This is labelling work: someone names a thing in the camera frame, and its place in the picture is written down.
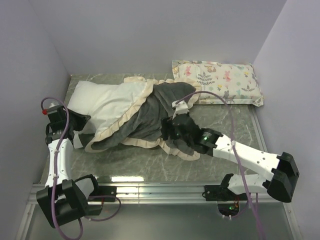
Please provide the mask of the grey pillowcase with cream ruffle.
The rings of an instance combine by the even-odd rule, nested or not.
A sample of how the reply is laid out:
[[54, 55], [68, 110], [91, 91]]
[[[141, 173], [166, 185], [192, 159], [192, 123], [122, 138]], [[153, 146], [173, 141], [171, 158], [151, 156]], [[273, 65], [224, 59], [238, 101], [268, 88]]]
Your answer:
[[163, 139], [162, 120], [172, 117], [174, 110], [172, 103], [186, 98], [190, 109], [199, 99], [202, 86], [190, 78], [167, 80], [145, 79], [142, 76], [130, 76], [124, 79], [126, 85], [143, 85], [142, 94], [131, 106], [125, 108], [119, 104], [117, 110], [122, 113], [107, 126], [107, 114], [110, 110], [103, 110], [98, 114], [101, 121], [95, 133], [79, 136], [80, 142], [88, 153], [98, 153], [118, 144], [136, 146], [144, 149], [161, 147], [167, 154], [178, 156], [185, 161], [195, 161], [200, 153], [189, 147], [183, 140], [169, 137]]

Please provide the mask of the white pillow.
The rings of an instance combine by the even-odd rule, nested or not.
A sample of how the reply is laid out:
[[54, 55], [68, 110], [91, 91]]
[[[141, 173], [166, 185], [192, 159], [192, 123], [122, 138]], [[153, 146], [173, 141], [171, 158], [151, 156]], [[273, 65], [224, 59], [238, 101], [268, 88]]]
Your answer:
[[81, 115], [90, 116], [81, 133], [93, 133], [85, 151], [101, 152], [93, 149], [94, 143], [112, 136], [129, 121], [153, 92], [154, 84], [146, 81], [116, 84], [96, 84], [79, 81], [68, 102], [67, 108]]

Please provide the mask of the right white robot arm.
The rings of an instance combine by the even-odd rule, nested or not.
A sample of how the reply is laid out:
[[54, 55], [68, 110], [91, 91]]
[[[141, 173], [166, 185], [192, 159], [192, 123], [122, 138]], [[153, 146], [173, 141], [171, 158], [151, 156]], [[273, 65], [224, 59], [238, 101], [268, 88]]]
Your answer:
[[267, 193], [273, 199], [290, 203], [300, 173], [294, 157], [264, 152], [232, 141], [227, 135], [210, 128], [200, 128], [189, 114], [167, 117], [161, 121], [164, 140], [181, 140], [195, 152], [237, 163], [254, 174], [228, 173], [219, 186], [206, 185], [207, 201], [247, 200], [246, 193]]

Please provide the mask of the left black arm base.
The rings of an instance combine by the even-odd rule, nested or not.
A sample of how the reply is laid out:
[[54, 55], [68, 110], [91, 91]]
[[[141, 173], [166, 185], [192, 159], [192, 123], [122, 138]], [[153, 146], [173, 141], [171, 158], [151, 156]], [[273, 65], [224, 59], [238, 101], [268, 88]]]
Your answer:
[[117, 187], [113, 185], [100, 185], [98, 191], [92, 192], [88, 197], [89, 216], [98, 216], [103, 210], [104, 203], [116, 201]]

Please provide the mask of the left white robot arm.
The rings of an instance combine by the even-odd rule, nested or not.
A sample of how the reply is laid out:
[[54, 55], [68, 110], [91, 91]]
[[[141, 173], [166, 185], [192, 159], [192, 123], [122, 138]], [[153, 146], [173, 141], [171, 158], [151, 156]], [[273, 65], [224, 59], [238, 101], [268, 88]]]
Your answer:
[[45, 187], [36, 193], [36, 201], [50, 226], [62, 226], [78, 220], [91, 211], [89, 201], [101, 195], [97, 179], [88, 174], [72, 179], [71, 156], [75, 131], [80, 131], [90, 116], [54, 105], [43, 110], [49, 118], [45, 143], [49, 149], [49, 173]]

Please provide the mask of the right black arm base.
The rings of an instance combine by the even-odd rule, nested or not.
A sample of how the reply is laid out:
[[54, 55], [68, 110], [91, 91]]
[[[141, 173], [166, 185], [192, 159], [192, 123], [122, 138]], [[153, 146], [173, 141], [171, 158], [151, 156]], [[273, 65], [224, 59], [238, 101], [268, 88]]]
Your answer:
[[230, 220], [241, 215], [249, 206], [246, 193], [233, 193], [228, 189], [233, 176], [233, 173], [226, 174], [220, 185], [205, 185], [202, 193], [207, 202], [217, 202], [218, 212]]

